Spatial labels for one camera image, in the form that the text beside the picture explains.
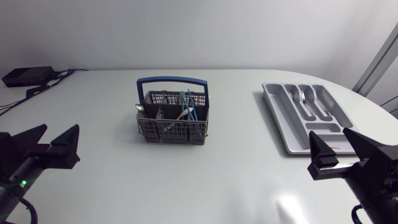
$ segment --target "gray plastic basket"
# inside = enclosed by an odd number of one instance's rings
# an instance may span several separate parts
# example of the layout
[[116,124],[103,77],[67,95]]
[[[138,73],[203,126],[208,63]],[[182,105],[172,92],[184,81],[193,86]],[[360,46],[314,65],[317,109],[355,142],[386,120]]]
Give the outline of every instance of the gray plastic basket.
[[180,105],[161,105],[156,116],[159,136],[164,143],[187,144],[189,122],[188,115],[176,120],[181,113]]
[[[147,82],[185,82],[203,85],[204,93],[191,92],[198,121],[190,119],[189,115],[176,120],[182,112],[183,102],[180,102],[179,99],[180,92],[149,91],[143,97],[142,84]],[[144,105],[145,112],[138,112],[136,118],[139,132],[144,135],[146,141],[159,142],[159,139],[162,139],[166,143],[187,144],[191,142],[191,144],[199,145],[205,143],[209,112],[206,81],[184,77],[150,77],[138,79],[137,89],[140,103]],[[188,107],[192,107],[188,93],[185,93],[185,101]],[[157,132],[153,132],[154,126],[157,128]]]
[[148,116],[141,111],[137,112],[138,132],[145,137],[147,142],[159,142],[159,131],[157,129],[156,120],[148,118]]

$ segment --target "white tabletop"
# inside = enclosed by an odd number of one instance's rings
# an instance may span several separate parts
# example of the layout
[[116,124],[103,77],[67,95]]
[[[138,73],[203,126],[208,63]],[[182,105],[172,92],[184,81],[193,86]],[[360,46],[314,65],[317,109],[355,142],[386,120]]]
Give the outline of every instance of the white tabletop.
[[[136,80],[161,75],[208,81],[204,146],[146,143],[138,133]],[[47,124],[40,142],[50,142],[80,125],[81,161],[72,170],[45,170],[25,195],[40,223],[351,223],[359,202],[344,180],[315,182],[310,158],[286,153],[263,82],[321,83],[359,132],[398,144],[398,120],[371,101],[319,78],[276,70],[76,72],[1,116],[0,131],[14,135]],[[144,90],[187,86],[151,83]],[[0,105],[22,99],[28,88],[2,85]],[[359,216],[369,223],[364,212]],[[29,223],[30,216],[20,204],[7,220]]]

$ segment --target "power adapter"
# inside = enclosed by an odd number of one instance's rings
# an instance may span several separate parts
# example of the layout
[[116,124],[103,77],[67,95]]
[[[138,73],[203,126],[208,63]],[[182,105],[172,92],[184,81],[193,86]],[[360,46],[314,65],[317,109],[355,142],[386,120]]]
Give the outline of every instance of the power adapter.
[[51,66],[16,68],[1,80],[7,87],[46,85],[54,72]]

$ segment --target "blue handle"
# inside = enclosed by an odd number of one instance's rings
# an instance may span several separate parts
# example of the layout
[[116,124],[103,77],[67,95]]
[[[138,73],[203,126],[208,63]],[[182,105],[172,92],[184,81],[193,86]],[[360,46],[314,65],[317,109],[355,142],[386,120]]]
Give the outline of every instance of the blue handle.
[[144,92],[142,90],[142,84],[151,83],[151,82],[182,82],[182,83],[191,83],[196,85],[201,85],[205,89],[205,106],[209,108],[209,92],[207,89],[207,81],[196,79],[196,78],[187,78],[187,77],[147,77],[147,78],[139,78],[137,80],[137,89],[138,89],[138,98],[139,104],[144,104]]

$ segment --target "blue utensil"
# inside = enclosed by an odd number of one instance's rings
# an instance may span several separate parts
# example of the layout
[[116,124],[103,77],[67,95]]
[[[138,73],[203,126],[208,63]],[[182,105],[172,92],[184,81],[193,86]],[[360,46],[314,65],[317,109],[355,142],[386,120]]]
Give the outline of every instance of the blue utensil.
[[193,114],[195,115],[195,121],[197,121],[198,120],[198,116],[197,116],[197,111],[195,110],[195,102],[193,101],[193,97],[192,97],[191,91],[189,91],[189,89],[188,89],[188,94],[189,94],[189,99],[191,101],[191,105],[192,105],[192,108],[193,108]]
[[[185,101],[185,98],[184,98],[184,103],[185,103],[185,106],[186,106],[187,108],[189,108],[187,102]],[[191,119],[192,119],[192,120],[195,120],[195,118],[193,118],[193,116],[192,116],[192,114],[191,114],[191,111],[188,110],[188,112],[189,112],[189,116],[191,117]]]

